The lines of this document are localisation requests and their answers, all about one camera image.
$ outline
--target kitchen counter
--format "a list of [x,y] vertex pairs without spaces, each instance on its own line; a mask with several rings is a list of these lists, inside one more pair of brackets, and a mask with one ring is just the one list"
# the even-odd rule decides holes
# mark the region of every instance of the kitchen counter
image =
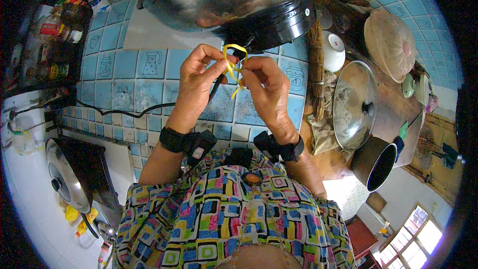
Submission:
[[[365,40],[363,39],[363,25],[368,14],[362,14],[349,4],[342,4],[336,0],[315,0],[317,6],[326,6],[332,13],[334,24],[330,29],[332,33],[341,37],[347,51],[344,67],[354,60],[366,63],[372,70],[378,87],[378,105],[377,119],[375,121],[372,134],[384,141],[392,142],[398,135],[399,128],[406,122],[411,122],[423,109],[421,105],[412,96],[404,98],[402,85],[393,81],[388,75],[379,69],[372,61],[367,52]],[[342,27],[337,25],[337,19],[345,15],[350,20],[350,28],[341,33]],[[306,103],[304,116],[302,118],[301,136],[304,139],[306,147],[310,147],[312,130],[307,123],[306,116],[312,113],[312,106]],[[405,147],[400,153],[394,168],[410,164],[412,162],[415,147],[420,133],[420,119],[408,130],[408,137],[404,140]],[[352,175],[349,169],[350,160],[345,163],[341,154],[335,150],[323,152],[314,156],[315,164],[320,168],[321,174],[325,180],[341,179],[344,176]]]

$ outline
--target lid knob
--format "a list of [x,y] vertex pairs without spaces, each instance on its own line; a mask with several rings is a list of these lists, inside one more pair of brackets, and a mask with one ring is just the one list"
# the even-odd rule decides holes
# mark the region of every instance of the lid knob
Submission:
[[375,113],[375,105],[373,102],[363,101],[362,103],[362,112],[366,112],[370,117],[373,117]]
[[61,188],[60,181],[58,181],[57,179],[53,179],[52,186],[53,186],[53,189],[55,189],[55,191],[58,192],[58,190]]

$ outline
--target food package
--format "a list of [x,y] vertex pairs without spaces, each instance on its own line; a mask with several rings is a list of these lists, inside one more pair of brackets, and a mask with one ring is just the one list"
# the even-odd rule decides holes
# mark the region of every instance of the food package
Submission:
[[98,15],[111,9],[111,5],[108,0],[88,0],[88,3],[93,10],[93,15]]

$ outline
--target window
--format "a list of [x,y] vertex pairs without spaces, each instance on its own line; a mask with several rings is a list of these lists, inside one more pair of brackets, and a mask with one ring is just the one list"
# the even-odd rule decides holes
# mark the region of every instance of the window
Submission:
[[383,268],[420,269],[442,237],[432,216],[417,205],[392,241],[380,252]]

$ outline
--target white bowl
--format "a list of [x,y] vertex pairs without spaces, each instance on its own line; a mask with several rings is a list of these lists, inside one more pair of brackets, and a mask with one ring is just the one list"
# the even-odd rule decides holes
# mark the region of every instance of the white bowl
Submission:
[[329,72],[337,72],[345,63],[345,46],[335,33],[322,30],[322,51],[324,68]]

